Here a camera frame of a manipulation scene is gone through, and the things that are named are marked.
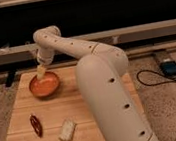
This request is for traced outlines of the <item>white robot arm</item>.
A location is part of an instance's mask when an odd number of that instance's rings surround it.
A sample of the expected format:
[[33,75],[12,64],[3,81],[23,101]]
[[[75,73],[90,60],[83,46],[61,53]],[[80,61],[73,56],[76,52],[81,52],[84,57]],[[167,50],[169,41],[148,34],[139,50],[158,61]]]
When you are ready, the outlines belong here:
[[37,61],[41,65],[52,63],[55,51],[78,60],[75,70],[78,89],[105,141],[159,141],[124,86],[122,76],[129,61],[121,48],[66,38],[52,25],[35,31],[33,39],[39,46]]

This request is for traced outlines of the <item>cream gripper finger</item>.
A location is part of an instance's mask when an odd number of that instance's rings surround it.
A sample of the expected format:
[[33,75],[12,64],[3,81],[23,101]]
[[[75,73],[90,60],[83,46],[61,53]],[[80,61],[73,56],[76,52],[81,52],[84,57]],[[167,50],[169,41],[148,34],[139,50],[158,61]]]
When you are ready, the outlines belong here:
[[41,80],[41,79],[43,79],[43,77],[44,77],[44,75],[45,75],[45,72],[46,72],[46,68],[45,68],[45,66],[44,65],[38,65],[37,66],[37,79],[38,80]]

